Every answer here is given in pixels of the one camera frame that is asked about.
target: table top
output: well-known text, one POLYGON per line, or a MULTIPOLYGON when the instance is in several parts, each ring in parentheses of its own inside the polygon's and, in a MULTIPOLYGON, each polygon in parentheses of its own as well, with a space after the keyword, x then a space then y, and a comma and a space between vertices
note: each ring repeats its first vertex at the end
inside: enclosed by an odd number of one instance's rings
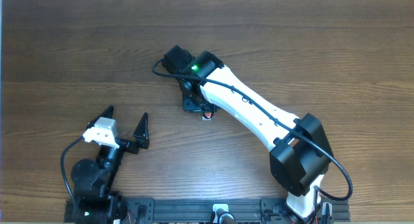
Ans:
MULTIPOLYGON (((267 149, 220 110, 182 110, 151 66, 208 50, 269 102, 323 123, 354 183, 353 221, 413 220, 414 0, 3 0, 1 221, 62 221, 63 149, 108 105, 120 135, 149 113, 151 144, 114 189, 156 199, 285 197, 267 149)), ((66 169, 94 158, 67 155, 66 169)), ((322 188, 340 196, 331 165, 322 188)))

